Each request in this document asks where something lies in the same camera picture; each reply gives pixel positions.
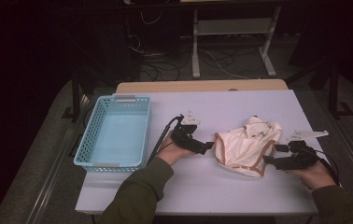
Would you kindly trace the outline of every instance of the hand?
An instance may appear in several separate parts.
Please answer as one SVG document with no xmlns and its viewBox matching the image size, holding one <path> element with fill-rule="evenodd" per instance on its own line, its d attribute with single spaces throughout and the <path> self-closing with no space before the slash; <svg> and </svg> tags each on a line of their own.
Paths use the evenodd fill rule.
<svg viewBox="0 0 353 224">
<path fill-rule="evenodd" d="M 196 154 L 182 147 L 178 147 L 175 143 L 173 143 L 173 140 L 171 139 L 171 132 L 172 131 L 170 131 L 162 141 L 162 144 L 160 145 L 161 150 L 157 154 L 157 157 L 166 161 L 170 166 L 174 165 L 174 163 L 184 157 Z"/>
<path fill-rule="evenodd" d="M 285 172 L 299 176 L 303 185 L 312 190 L 336 185 L 328 169 L 320 161 L 304 170 L 287 170 Z"/>
</svg>

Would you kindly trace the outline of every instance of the basket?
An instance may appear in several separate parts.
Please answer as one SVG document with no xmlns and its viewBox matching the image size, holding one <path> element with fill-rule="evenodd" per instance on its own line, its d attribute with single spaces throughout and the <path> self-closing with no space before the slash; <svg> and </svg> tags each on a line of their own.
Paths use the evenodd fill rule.
<svg viewBox="0 0 353 224">
<path fill-rule="evenodd" d="M 149 120 L 149 96 L 99 97 L 74 164 L 88 172 L 133 172 L 143 168 Z"/>
</svg>

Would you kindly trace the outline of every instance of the dark green jacket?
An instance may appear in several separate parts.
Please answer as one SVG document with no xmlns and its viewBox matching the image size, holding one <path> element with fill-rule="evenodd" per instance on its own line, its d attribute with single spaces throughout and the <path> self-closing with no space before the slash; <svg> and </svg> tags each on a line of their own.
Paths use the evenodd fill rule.
<svg viewBox="0 0 353 224">
<path fill-rule="evenodd" d="M 151 223 L 156 205 L 163 197 L 165 183 L 174 174 L 159 158 L 135 171 L 120 186 L 113 202 L 101 216 L 101 224 Z M 314 202 L 323 224 L 353 224 L 353 203 L 338 186 L 313 191 Z"/>
</svg>

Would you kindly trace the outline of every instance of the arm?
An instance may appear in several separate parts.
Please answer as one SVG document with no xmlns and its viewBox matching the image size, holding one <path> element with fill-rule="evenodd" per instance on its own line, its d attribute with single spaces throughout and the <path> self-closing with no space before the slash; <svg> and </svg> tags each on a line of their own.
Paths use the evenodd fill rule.
<svg viewBox="0 0 353 224">
<path fill-rule="evenodd" d="M 100 223 L 151 223 L 165 183 L 173 175 L 171 166 L 194 153 L 177 147 L 170 134 L 146 168 L 133 172 L 121 184 L 113 202 L 101 215 Z"/>
<path fill-rule="evenodd" d="M 345 191 L 333 181 L 327 168 L 317 161 L 306 170 L 286 171 L 297 175 L 305 186 L 313 190 L 321 223 L 353 224 L 353 202 Z"/>
</svg>

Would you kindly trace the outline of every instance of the white garment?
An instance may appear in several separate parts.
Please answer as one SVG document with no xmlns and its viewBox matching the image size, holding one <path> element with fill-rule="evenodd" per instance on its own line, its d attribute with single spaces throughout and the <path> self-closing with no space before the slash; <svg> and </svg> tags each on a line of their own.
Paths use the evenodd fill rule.
<svg viewBox="0 0 353 224">
<path fill-rule="evenodd" d="M 215 133 L 217 162 L 233 172 L 264 176 L 266 164 L 262 156 L 273 156 L 281 131 L 277 122 L 263 122 L 254 116 L 243 128 Z"/>
</svg>

